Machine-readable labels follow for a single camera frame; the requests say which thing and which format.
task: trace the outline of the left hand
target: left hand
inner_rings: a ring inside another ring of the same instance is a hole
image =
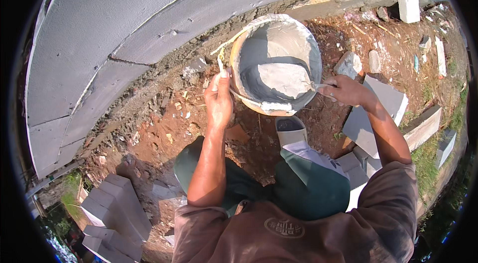
[[[229,93],[230,72],[226,69],[214,75],[204,92],[207,106],[207,127],[225,130],[232,116],[232,99]]]

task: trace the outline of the man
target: man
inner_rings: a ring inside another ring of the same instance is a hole
[[[415,166],[403,135],[375,94],[344,75],[319,93],[367,111],[382,163],[346,212],[350,182],[338,163],[312,150],[303,123],[276,127],[284,161],[276,183],[262,187],[225,158],[232,114],[230,75],[204,93],[205,137],[177,157],[175,173],[188,205],[176,210],[173,262],[407,262],[414,250]]]

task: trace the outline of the bucket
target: bucket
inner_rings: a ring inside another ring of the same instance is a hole
[[[233,91],[247,107],[269,116],[292,116],[314,98],[322,60],[303,24],[289,15],[268,14],[238,35],[230,54]]]

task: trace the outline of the hand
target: hand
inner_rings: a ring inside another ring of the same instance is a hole
[[[222,70],[214,75],[204,92],[207,106],[207,127],[225,130],[232,115],[232,99],[229,93],[230,72]]]
[[[317,91],[331,98],[332,101],[338,100],[339,105],[362,105],[367,110],[377,101],[377,96],[372,91],[345,75],[329,77],[324,81],[324,84],[329,86],[320,87]]]

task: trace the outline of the dirt ground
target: dirt ground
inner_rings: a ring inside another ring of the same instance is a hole
[[[303,23],[318,42],[324,79],[333,75],[333,68],[345,51],[354,51],[363,64],[357,81],[362,82],[368,74],[406,93],[409,104],[403,125],[434,104],[444,108],[442,124],[446,125],[466,79],[468,56],[459,32],[459,22],[448,5],[443,5],[446,8],[440,12],[444,17],[436,13],[431,15],[430,12],[421,15],[430,16],[433,22],[427,19],[413,24],[393,19],[380,21],[380,25],[388,31],[362,18],[364,12],[358,9]],[[438,18],[449,22],[449,27],[441,26],[446,34],[440,30]],[[426,63],[423,63],[418,48],[423,35],[432,38]],[[448,76],[443,79],[439,79],[438,75],[435,36],[441,38],[445,45]],[[381,57],[380,74],[370,73],[368,52],[371,50],[376,50]],[[419,73],[414,70],[414,55],[419,57]],[[135,116],[127,121],[100,125],[103,133],[99,136],[112,140],[95,143],[101,140],[90,137],[82,152],[82,157],[87,159],[86,172],[93,183],[98,184],[108,173],[127,176],[132,180],[145,211],[152,214],[153,229],[150,239],[143,246],[145,262],[171,261],[173,249],[163,235],[174,227],[174,210],[180,204],[179,198],[160,200],[152,194],[152,186],[156,179],[171,186],[179,185],[173,173],[174,160],[187,144],[205,132],[207,109],[203,84],[218,73],[217,65],[208,62],[209,68],[199,75],[194,84],[181,87],[174,84],[174,79],[169,79],[170,87],[158,90]],[[309,144],[335,159],[355,146],[341,132],[350,110],[351,107],[341,107],[317,94],[297,116],[307,127]],[[239,124],[250,139],[246,143],[228,139],[226,156],[262,185],[273,183],[274,166],[281,159],[274,117],[260,115],[236,100],[231,126],[235,124]],[[99,156],[106,158],[104,164],[100,163]]]

